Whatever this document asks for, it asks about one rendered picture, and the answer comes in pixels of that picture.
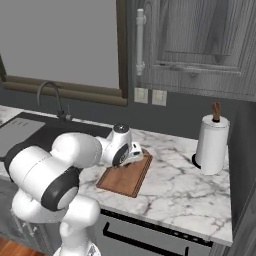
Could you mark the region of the grey fridge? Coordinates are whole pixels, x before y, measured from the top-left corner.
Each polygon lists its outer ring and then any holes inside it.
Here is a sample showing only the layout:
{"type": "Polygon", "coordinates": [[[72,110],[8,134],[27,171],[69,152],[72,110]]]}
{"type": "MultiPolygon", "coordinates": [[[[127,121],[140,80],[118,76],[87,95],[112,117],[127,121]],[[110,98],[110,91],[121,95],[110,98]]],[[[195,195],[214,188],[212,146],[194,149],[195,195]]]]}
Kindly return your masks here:
{"type": "Polygon", "coordinates": [[[256,256],[256,102],[237,110],[229,169],[233,244],[227,256],[256,256]]]}

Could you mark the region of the brown wooden cutting board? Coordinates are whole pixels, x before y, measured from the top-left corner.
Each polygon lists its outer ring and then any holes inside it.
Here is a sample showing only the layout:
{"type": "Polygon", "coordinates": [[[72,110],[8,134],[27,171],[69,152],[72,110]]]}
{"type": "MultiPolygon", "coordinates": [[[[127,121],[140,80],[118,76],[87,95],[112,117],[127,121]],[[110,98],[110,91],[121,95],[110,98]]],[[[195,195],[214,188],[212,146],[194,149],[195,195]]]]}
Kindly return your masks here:
{"type": "Polygon", "coordinates": [[[141,161],[118,168],[107,168],[96,184],[96,187],[136,198],[152,159],[153,156],[147,150],[143,149],[143,158],[141,161]]]}

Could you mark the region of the dark kitchen sink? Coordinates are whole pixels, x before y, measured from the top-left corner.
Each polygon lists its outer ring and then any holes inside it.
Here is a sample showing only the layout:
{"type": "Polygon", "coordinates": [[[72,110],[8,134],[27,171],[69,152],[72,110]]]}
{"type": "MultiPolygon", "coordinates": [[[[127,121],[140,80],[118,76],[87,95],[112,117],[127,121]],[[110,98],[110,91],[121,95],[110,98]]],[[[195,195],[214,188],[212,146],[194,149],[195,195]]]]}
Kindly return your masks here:
{"type": "Polygon", "coordinates": [[[62,122],[53,117],[22,112],[0,126],[0,158],[16,144],[27,141],[46,151],[51,150],[55,138],[63,133],[81,132],[106,138],[111,129],[80,122],[62,122]]]}

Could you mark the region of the grey cupboard under sink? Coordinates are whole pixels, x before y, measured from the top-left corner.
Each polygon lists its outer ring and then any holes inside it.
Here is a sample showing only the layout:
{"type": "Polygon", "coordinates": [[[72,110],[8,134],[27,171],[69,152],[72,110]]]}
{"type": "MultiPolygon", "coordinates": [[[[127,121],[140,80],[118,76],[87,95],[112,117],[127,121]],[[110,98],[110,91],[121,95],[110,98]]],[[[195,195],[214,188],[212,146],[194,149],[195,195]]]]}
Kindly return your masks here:
{"type": "Polygon", "coordinates": [[[61,246],[59,224],[26,223],[11,212],[17,186],[0,179],[0,236],[52,256],[61,246]]]}

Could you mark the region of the grey dishwasher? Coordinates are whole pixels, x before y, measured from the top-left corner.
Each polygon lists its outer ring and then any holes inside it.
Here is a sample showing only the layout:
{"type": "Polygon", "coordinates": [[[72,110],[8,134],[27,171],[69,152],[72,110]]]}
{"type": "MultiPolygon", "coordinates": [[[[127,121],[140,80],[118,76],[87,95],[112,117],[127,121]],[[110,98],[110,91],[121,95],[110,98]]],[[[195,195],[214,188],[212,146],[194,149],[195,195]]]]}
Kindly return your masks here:
{"type": "Polygon", "coordinates": [[[145,221],[102,210],[99,220],[94,225],[96,244],[102,256],[162,256],[104,236],[102,231],[106,222],[110,223],[108,230],[111,232],[178,254],[183,254],[185,247],[188,246],[189,256],[209,256],[213,245],[212,242],[198,237],[166,228],[161,229],[145,221]]]}

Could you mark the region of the grey wooden cupboard door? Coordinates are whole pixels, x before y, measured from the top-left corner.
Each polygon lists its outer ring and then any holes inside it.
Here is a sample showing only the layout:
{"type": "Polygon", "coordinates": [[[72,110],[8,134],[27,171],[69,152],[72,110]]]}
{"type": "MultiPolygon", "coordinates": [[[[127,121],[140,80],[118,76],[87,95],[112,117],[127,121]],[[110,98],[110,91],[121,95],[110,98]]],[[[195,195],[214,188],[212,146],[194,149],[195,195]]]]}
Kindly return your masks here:
{"type": "Polygon", "coordinates": [[[132,85],[256,101],[256,0],[127,0],[132,85]],[[137,75],[137,10],[145,68],[137,75]]]}

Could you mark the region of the brown framed window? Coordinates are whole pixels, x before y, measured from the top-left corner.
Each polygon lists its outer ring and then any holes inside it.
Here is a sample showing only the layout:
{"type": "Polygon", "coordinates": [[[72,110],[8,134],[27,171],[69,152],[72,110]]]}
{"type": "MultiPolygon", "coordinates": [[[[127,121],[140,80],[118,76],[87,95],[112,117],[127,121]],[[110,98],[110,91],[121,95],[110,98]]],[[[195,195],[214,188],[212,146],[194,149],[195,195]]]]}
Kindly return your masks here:
{"type": "Polygon", "coordinates": [[[127,0],[0,0],[0,83],[125,106],[127,0]]]}

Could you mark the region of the white paper towel roll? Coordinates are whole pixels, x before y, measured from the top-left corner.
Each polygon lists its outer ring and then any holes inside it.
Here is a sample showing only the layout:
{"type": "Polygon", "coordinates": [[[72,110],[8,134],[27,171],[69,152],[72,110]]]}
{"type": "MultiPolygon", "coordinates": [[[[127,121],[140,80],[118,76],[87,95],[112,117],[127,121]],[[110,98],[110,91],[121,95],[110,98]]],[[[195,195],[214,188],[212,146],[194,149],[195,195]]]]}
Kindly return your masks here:
{"type": "Polygon", "coordinates": [[[202,118],[194,160],[203,175],[215,175],[223,169],[229,128],[225,117],[219,122],[214,122],[212,115],[202,118]]]}

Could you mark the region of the paper towel holder, wooden knob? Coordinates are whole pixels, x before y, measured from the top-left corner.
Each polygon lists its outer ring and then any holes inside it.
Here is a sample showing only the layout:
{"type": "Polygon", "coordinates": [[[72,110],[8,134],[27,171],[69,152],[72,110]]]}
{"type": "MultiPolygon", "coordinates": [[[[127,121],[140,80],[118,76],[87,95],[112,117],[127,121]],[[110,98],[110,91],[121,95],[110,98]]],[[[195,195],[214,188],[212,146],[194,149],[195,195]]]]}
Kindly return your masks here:
{"type": "Polygon", "coordinates": [[[202,118],[196,153],[192,156],[193,164],[199,169],[202,169],[203,161],[211,162],[217,150],[215,142],[221,129],[220,120],[220,103],[213,102],[212,113],[202,118]]]}

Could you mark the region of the white wall socket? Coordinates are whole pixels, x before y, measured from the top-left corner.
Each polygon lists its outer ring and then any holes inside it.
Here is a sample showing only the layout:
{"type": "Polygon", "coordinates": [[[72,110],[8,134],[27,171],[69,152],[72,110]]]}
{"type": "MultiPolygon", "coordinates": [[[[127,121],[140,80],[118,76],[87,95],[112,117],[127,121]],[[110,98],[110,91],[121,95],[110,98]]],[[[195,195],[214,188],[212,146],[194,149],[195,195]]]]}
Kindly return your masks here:
{"type": "Polygon", "coordinates": [[[167,102],[167,92],[162,90],[152,91],[152,104],[158,106],[165,106],[167,102]]]}
{"type": "Polygon", "coordinates": [[[134,101],[137,103],[148,103],[148,90],[145,88],[134,89],[134,101]]]}

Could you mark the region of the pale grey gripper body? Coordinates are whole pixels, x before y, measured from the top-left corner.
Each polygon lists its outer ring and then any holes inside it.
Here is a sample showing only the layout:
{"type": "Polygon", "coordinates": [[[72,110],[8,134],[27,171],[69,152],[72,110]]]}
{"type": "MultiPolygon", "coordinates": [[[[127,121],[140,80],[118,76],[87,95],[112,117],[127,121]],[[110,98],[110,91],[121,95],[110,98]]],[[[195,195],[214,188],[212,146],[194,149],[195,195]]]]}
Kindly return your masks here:
{"type": "Polygon", "coordinates": [[[126,166],[128,164],[139,162],[139,161],[143,160],[143,158],[144,158],[143,154],[139,154],[139,155],[135,155],[135,156],[130,156],[121,164],[121,166],[126,166]]]}

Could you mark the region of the dark curved tap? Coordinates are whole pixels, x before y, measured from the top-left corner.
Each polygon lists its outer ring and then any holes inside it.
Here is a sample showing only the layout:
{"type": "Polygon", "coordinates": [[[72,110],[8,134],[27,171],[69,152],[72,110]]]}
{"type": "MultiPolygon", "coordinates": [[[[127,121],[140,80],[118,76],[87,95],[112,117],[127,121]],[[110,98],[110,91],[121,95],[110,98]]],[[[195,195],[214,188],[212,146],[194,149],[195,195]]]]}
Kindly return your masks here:
{"type": "Polygon", "coordinates": [[[61,104],[61,98],[60,98],[58,86],[53,81],[45,81],[39,86],[39,88],[37,90],[37,104],[38,104],[38,106],[41,106],[41,93],[42,93],[42,90],[47,85],[50,85],[54,89],[54,92],[55,92],[55,96],[56,96],[56,99],[57,99],[57,106],[58,106],[58,109],[57,109],[58,119],[63,121],[63,122],[71,121],[73,119],[73,117],[70,114],[70,112],[65,112],[64,111],[64,109],[62,107],[62,104],[61,104]]]}

